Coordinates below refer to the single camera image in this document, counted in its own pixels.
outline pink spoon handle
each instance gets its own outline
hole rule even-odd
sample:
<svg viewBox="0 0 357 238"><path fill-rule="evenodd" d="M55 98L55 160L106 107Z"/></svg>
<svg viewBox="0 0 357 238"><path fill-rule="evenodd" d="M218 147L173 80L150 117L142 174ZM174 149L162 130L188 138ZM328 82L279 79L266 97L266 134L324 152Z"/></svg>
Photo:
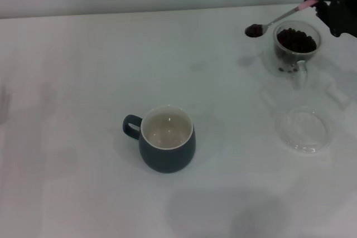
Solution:
<svg viewBox="0 0 357 238"><path fill-rule="evenodd" d="M302 2L299 6L297 6L298 10L301 11L304 8L307 8L309 6L312 6L314 4L316 4L318 1L317 0L307 0L305 2Z"/></svg>

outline white tabletop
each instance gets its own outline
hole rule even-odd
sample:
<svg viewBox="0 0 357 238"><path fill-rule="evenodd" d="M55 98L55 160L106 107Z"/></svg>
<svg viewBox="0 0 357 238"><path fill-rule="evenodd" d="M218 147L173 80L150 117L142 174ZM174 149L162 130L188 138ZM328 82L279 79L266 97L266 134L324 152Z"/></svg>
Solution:
<svg viewBox="0 0 357 238"><path fill-rule="evenodd" d="M0 237L356 237L356 39L313 9L290 18L324 38L302 94L264 68L266 37L244 35L292 7L1 20ZM325 151L279 139L294 98L331 118ZM122 132L162 104L196 129L174 174Z"/></svg>

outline spoon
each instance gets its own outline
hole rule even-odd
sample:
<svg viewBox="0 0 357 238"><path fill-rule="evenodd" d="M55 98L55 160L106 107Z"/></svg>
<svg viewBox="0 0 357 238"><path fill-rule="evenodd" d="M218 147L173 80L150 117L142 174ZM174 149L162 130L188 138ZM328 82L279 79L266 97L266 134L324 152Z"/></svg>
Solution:
<svg viewBox="0 0 357 238"><path fill-rule="evenodd" d="M274 21L271 23L268 23L267 25L256 25L253 24L245 29L245 34L249 37L259 37L265 34L269 28L269 26L273 25L274 23L280 21L281 19L284 19L291 14L294 14L297 11L301 11L309 6L312 6L316 4L318 0L307 0L305 2L302 2L299 6L296 8L293 8L292 10L288 11L287 13L281 15L280 17L276 18Z"/></svg>

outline coffee grounds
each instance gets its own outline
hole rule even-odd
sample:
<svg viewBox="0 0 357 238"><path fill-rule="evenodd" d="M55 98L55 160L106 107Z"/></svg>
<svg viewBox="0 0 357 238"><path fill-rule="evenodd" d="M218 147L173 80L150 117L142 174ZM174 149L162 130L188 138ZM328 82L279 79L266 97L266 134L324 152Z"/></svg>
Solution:
<svg viewBox="0 0 357 238"><path fill-rule="evenodd" d="M277 38L283 47L294 52L309 53L317 48L316 42L311 36L292 28L281 31Z"/></svg>
<svg viewBox="0 0 357 238"><path fill-rule="evenodd" d="M249 37L259 37L263 35L262 25L251 25L245 29L245 34Z"/></svg>

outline mug handle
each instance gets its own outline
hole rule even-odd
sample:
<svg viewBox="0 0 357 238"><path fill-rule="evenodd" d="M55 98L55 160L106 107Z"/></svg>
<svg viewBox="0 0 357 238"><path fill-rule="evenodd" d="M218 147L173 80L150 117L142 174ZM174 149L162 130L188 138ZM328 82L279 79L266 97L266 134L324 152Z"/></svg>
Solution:
<svg viewBox="0 0 357 238"><path fill-rule="evenodd" d="M140 136L140 131L137 131L136 129L133 129L129 124L136 125L137 127L140 127L141 125L141 119L140 117L136 115L129 114L127 117L125 117L123 121L123 131L126 135L129 137L132 137L134 139L139 139Z"/></svg>

